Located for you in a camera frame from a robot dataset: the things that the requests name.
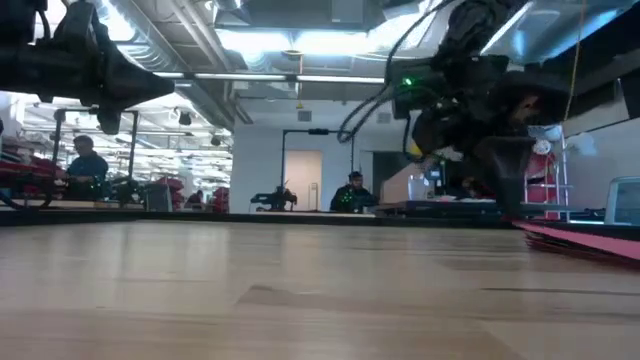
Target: white wall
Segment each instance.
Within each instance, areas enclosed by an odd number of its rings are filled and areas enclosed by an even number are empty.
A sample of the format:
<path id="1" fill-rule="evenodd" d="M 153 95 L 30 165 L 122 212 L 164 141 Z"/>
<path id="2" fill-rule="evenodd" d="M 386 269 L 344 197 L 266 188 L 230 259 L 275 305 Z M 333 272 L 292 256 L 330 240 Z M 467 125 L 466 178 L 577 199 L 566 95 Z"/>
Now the white wall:
<path id="1" fill-rule="evenodd" d="M 600 126 L 606 126 L 629 118 L 629 111 L 622 90 L 618 88 L 613 101 L 602 104 L 586 113 L 567 120 L 565 136 L 576 135 Z"/>
<path id="2" fill-rule="evenodd" d="M 569 183 L 574 186 L 569 203 L 578 208 L 604 208 L 609 183 L 616 177 L 640 176 L 640 119 L 590 133 L 598 155 L 570 154 Z"/>
<path id="3" fill-rule="evenodd" d="M 371 156 L 361 158 L 363 151 L 400 151 L 401 144 L 401 133 L 397 131 L 358 134 L 354 168 L 364 171 L 373 167 Z M 290 133 L 287 135 L 286 149 L 322 151 L 321 204 L 322 210 L 328 210 L 335 191 L 346 184 L 351 172 L 351 146 L 339 144 L 335 134 L 310 136 Z M 248 213 L 249 201 L 256 193 L 271 193 L 280 184 L 281 151 L 282 129 L 257 125 L 236 126 L 230 189 L 231 213 Z"/>

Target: doorway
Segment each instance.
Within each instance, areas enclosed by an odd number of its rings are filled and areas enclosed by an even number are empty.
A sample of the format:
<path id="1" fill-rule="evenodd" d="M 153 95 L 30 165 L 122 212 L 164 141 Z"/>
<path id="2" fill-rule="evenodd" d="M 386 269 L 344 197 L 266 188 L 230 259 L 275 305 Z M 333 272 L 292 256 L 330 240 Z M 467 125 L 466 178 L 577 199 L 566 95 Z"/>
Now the doorway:
<path id="1" fill-rule="evenodd" d="M 285 187 L 298 197 L 297 211 L 318 211 L 322 203 L 322 151 L 287 150 Z"/>

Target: ceiling duct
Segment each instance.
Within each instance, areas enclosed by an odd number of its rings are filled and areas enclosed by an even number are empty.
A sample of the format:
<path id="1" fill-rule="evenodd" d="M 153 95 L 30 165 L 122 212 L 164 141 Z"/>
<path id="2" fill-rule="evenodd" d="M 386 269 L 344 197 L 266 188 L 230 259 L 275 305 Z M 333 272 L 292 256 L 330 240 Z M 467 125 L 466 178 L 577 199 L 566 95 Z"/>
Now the ceiling duct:
<path id="1" fill-rule="evenodd" d="M 214 0 L 214 4 L 222 11 L 233 11 L 241 8 L 250 0 Z"/>
<path id="2" fill-rule="evenodd" d="M 138 62 L 146 70 L 154 72 L 188 72 L 187 63 L 176 53 L 155 25 L 133 0 L 94 0 L 101 19 L 113 11 L 111 4 L 117 5 L 118 12 L 126 17 L 136 30 L 136 37 L 127 44 L 119 44 L 118 49 Z M 225 108 L 220 97 L 211 95 L 201 84 L 181 88 L 179 93 L 193 102 L 194 107 L 213 125 L 233 129 L 234 115 Z"/>
<path id="3" fill-rule="evenodd" d="M 247 69 L 252 73 L 259 74 L 275 74 L 282 71 L 275 69 L 271 65 L 271 61 L 264 53 L 255 54 L 254 56 L 244 56 L 244 62 Z M 298 86 L 294 83 L 275 82 L 275 83 L 238 83 L 233 84 L 234 90 L 243 98 L 259 98 L 259 99 L 296 99 L 298 97 Z"/>
<path id="4" fill-rule="evenodd" d="M 238 25 L 238 19 L 246 24 Z M 256 0 L 216 17 L 216 28 L 308 29 L 366 32 L 384 16 L 373 0 Z"/>

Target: pipe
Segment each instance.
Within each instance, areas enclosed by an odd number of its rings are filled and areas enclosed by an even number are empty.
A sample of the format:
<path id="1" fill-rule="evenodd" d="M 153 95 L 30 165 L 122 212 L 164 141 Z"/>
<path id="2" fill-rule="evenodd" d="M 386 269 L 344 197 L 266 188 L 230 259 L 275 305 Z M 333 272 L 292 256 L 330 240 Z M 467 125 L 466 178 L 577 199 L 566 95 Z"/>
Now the pipe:
<path id="1" fill-rule="evenodd" d="M 129 181 L 133 180 L 133 159 L 136 154 L 136 138 L 138 137 L 138 123 L 140 119 L 140 113 L 132 111 L 133 114 L 133 129 L 131 130 L 131 150 L 129 151 Z"/>
<path id="2" fill-rule="evenodd" d="M 213 51 L 219 63 L 224 67 L 225 70 L 233 69 L 233 66 L 231 65 L 231 63 L 229 62 L 229 60 L 227 59 L 224 53 L 224 49 L 220 45 L 220 40 L 217 39 L 217 36 L 209 30 L 209 28 L 207 27 L 207 24 L 205 24 L 204 20 L 200 16 L 200 13 L 198 13 L 195 6 L 193 6 L 193 3 L 190 0 L 178 0 L 178 1 L 182 4 L 182 6 L 184 6 L 185 10 L 187 10 L 187 13 L 189 14 L 189 16 L 193 18 L 193 21 L 196 23 L 198 30 L 200 30 L 202 35 L 204 35 L 204 38 L 209 45 L 209 48 L 210 48 L 209 50 Z"/>
<path id="3" fill-rule="evenodd" d="M 189 35 L 191 35 L 191 37 L 196 42 L 196 44 L 198 44 L 200 49 L 207 56 L 209 61 L 211 61 L 211 63 L 213 65 L 218 65 L 220 60 L 213 53 L 213 50 L 211 50 L 209 48 L 208 44 L 205 43 L 204 40 L 202 40 L 202 37 L 200 36 L 200 34 L 196 30 L 196 28 L 193 27 L 193 24 L 191 24 L 191 21 L 189 21 L 189 19 L 187 18 L 187 14 L 185 14 L 184 11 L 182 11 L 182 8 L 180 8 L 180 6 L 178 6 L 178 4 L 176 3 L 176 0 L 170 0 L 169 1 L 169 7 L 171 8 L 171 11 L 173 11 L 173 13 L 176 15 L 178 20 L 180 20 L 180 22 L 184 26 L 185 30 L 187 30 Z"/>

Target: man sitting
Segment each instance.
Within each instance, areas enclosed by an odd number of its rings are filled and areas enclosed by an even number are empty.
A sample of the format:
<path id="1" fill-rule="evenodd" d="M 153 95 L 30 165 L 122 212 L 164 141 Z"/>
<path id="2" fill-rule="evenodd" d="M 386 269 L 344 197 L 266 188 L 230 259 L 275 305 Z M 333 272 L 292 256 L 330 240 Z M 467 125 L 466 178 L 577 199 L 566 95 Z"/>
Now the man sitting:
<path id="1" fill-rule="evenodd" d="M 95 200 L 104 197 L 107 188 L 103 183 L 109 171 L 109 164 L 95 151 L 93 140 L 80 135 L 73 139 L 73 145 L 78 157 L 73 160 L 66 173 L 59 173 L 58 177 L 68 180 L 67 198 Z"/>
<path id="2" fill-rule="evenodd" d="M 331 211 L 362 213 L 366 206 L 378 204 L 378 199 L 362 187 L 363 177 L 358 171 L 349 174 L 349 184 L 341 187 L 331 200 Z"/>

